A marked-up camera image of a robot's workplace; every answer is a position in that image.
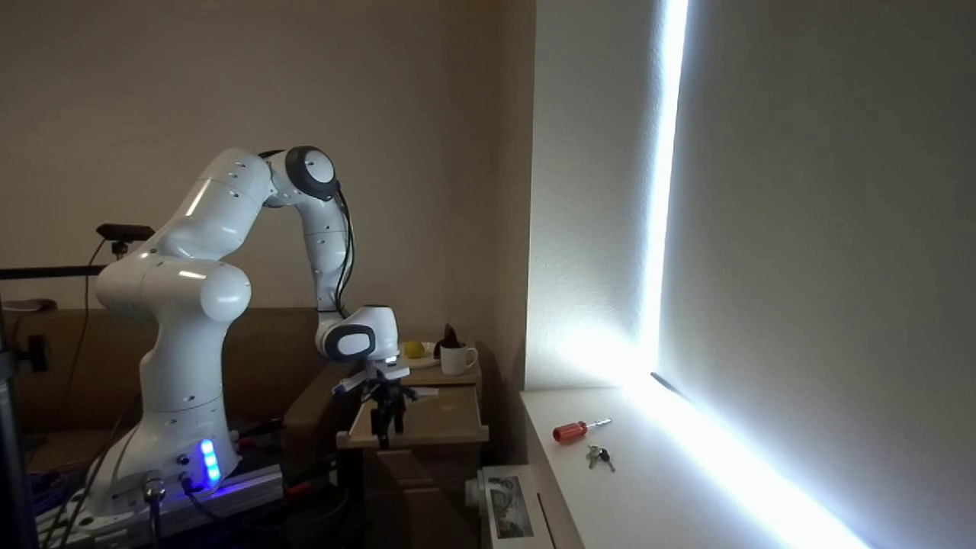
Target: screwdriver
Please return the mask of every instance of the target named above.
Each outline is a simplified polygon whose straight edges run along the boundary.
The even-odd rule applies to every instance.
[[[574,423],[562,423],[562,428],[555,428],[552,430],[552,440],[559,440],[559,442],[575,442],[575,440],[582,440],[589,430],[599,430],[599,428],[606,428],[609,423],[609,417],[601,417],[601,421],[574,421]]]

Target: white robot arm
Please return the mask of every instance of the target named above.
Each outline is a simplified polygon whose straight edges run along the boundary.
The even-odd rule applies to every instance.
[[[317,350],[343,364],[398,359],[390,309],[350,318],[343,312],[353,241],[332,162],[313,146],[219,152],[181,209],[95,283],[108,309],[154,318],[159,339],[141,359],[141,423],[93,470],[95,481],[80,513],[86,531],[145,516],[145,478],[172,494],[228,494],[226,475],[242,457],[226,423],[219,353],[228,323],[246,312],[249,280],[223,258],[246,241],[261,206],[296,206],[302,215]]]

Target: red handle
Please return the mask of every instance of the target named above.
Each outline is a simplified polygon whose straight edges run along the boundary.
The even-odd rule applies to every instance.
[[[586,421],[562,423],[552,430],[552,440],[559,440],[559,442],[575,442],[582,436],[586,436]]]

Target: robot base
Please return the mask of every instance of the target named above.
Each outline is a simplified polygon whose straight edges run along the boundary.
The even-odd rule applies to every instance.
[[[238,513],[276,503],[276,499],[280,499],[280,494],[285,494],[280,466],[261,466],[261,470],[249,470],[242,475],[228,475],[219,492],[197,492],[196,499],[189,499],[184,492],[168,494],[159,503],[159,531],[163,531],[163,538],[174,538],[174,535],[201,529],[208,520],[233,519]],[[61,519],[70,519],[77,513],[77,499],[81,499],[81,497],[77,494],[68,503],[68,509],[61,513]],[[37,538],[39,539],[50,538],[55,545],[61,545],[68,520],[51,525],[55,513],[57,509],[37,519]],[[141,545],[141,544],[154,544],[148,507],[141,513],[98,516],[98,519],[93,519],[93,516],[86,516],[86,509],[80,509],[64,545],[128,549],[128,545]]]

